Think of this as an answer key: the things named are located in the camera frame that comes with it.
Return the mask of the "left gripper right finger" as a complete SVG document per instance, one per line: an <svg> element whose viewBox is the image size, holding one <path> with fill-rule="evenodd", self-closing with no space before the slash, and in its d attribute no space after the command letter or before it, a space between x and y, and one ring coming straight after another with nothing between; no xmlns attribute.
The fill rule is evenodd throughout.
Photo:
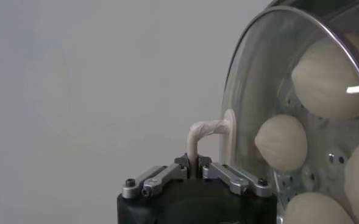
<svg viewBox="0 0 359 224"><path fill-rule="evenodd" d="M206 156L198 156L198 165L203 179L219 179L229 187L231 193L244 195L251 191L258 197L271 197L272 187L264 179L235 166L213 162Z"/></svg>

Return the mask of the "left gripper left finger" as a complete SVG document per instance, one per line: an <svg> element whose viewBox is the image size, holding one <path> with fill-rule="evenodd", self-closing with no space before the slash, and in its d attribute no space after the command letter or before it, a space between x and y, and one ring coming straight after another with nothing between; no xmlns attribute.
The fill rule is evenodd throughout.
<svg viewBox="0 0 359 224"><path fill-rule="evenodd" d="M121 189L122 198L154 197L173 180L188 178L189 160L187 154L177 157L169 166L154 166L139 177L128 178Z"/></svg>

